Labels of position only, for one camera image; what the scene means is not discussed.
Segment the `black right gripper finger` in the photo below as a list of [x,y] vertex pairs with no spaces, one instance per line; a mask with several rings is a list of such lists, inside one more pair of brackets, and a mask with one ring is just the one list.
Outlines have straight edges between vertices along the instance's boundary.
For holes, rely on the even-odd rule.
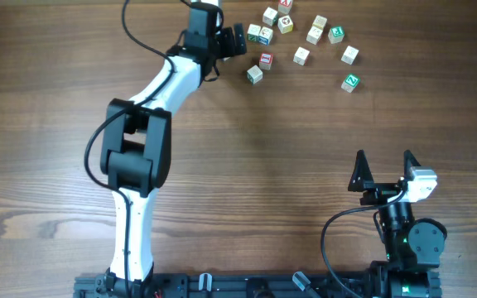
[[348,185],[348,191],[365,192],[374,188],[374,179],[369,168],[369,164],[364,150],[357,152],[354,164],[354,171]]
[[405,180],[413,180],[420,170],[420,167],[420,163],[417,161],[412,152],[410,150],[406,150],[403,153],[403,178]]

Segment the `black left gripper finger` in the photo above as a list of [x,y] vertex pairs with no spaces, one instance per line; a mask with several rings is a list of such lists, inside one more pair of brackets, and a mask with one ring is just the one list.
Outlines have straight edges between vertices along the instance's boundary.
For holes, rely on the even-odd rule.
[[234,24],[234,33],[235,33],[235,50],[236,55],[244,55],[247,53],[247,42],[246,35],[244,34],[243,24],[235,23]]
[[223,28],[219,34],[216,35],[219,43],[219,58],[230,58],[235,56],[235,38],[231,27]]

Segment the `wooden block number 4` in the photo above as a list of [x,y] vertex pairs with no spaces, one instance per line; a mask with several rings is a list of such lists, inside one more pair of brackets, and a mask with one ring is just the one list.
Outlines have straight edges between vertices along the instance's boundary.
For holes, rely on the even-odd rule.
[[310,52],[307,49],[303,47],[299,47],[296,50],[296,53],[293,57],[293,61],[299,65],[304,65],[307,59],[309,58],[309,55],[310,55]]

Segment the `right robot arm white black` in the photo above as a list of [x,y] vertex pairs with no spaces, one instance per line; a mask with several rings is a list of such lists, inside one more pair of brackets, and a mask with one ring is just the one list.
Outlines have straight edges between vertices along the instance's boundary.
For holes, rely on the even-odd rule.
[[416,219],[412,205],[437,187],[437,174],[403,153],[404,174],[395,183],[374,181],[364,151],[357,152],[348,190],[363,195],[360,204],[375,209],[373,221],[387,260],[373,261],[363,275],[364,297],[441,297],[435,270],[445,248],[447,230],[434,219]]

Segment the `wooden block green Z top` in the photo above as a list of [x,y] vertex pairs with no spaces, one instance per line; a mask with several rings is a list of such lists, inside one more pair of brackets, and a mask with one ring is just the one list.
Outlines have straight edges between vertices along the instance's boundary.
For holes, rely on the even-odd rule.
[[355,74],[348,74],[344,79],[341,88],[348,93],[352,93],[360,82],[360,77]]

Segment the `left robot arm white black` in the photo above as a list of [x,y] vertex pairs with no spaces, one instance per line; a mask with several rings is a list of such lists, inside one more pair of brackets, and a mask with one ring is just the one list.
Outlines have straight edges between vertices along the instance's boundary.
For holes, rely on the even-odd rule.
[[116,208],[113,260],[105,277],[117,297],[150,294],[153,205],[171,166],[172,118],[190,94],[210,81],[217,61],[246,53],[239,23],[224,26],[218,1],[188,4],[189,24],[165,53],[156,77],[129,100],[113,99],[103,133],[100,170],[108,178]]

